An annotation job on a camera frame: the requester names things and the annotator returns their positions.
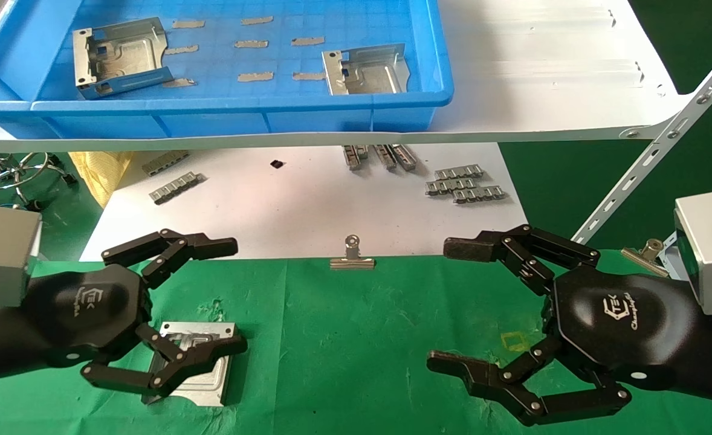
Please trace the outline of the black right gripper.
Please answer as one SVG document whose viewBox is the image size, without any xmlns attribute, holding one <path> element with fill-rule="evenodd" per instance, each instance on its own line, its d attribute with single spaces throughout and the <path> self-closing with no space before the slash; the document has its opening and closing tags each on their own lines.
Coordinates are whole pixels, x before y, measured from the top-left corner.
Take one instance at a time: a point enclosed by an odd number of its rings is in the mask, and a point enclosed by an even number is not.
<svg viewBox="0 0 712 435">
<path fill-rule="evenodd" d="M 599 271 L 599 251 L 532 225 L 481 231 L 474 239 L 448 237 L 442 255 L 502 262 L 534 294 L 551 294 L 550 333 L 558 339 L 544 338 L 505 368 L 438 350 L 426 358 L 430 371 L 460 378 L 469 396 L 499 403 L 519 423 L 612 416 L 632 399 L 617 382 L 680 393 L 702 390 L 695 349 L 702 311 L 687 283 Z M 542 260 L 571 271 L 554 281 Z M 525 382 L 555 360 L 594 388 L 547 396 L 529 391 Z"/>
</svg>

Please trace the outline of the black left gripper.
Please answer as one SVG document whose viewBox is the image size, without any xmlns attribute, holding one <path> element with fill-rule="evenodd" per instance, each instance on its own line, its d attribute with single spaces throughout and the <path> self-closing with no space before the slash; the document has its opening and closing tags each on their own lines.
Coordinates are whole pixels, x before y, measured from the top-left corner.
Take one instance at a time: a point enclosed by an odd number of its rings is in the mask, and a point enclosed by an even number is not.
<svg viewBox="0 0 712 435">
<path fill-rule="evenodd" d="M 94 387 L 166 398 L 190 377 L 211 372 L 223 357 L 248 349 L 240 334 L 188 347 L 166 338 L 151 320 L 149 289 L 157 289 L 189 260 L 238 253 L 236 239 L 209 239 L 204 233 L 163 229 L 102 252 L 107 267 L 39 276 L 29 283 L 24 317 L 42 343 L 37 355 L 47 368 L 90 361 L 82 376 Z M 150 260 L 141 276 L 127 267 Z M 154 372 L 114 368 L 138 344 L 148 344 L 166 360 Z"/>
</svg>

